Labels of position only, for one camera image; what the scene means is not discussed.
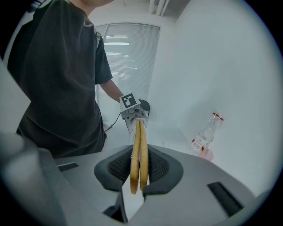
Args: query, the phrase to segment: window blinds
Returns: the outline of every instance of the window blinds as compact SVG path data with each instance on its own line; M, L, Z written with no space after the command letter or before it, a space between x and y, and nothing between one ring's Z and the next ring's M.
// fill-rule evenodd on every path
M101 35L106 26L96 29ZM135 23L109 24L104 44L112 81L124 93L134 93L138 99L147 100L157 49L159 27ZM97 86L97 103L103 122L113 123L120 105Z

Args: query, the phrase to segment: dark gray t-shirt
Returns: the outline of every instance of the dark gray t-shirt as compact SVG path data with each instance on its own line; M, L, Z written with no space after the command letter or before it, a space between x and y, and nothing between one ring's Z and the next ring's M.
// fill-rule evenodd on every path
M23 136L55 158L102 150L95 84L112 75L103 39L83 10L65 0L37 9L14 41L8 69L31 100Z

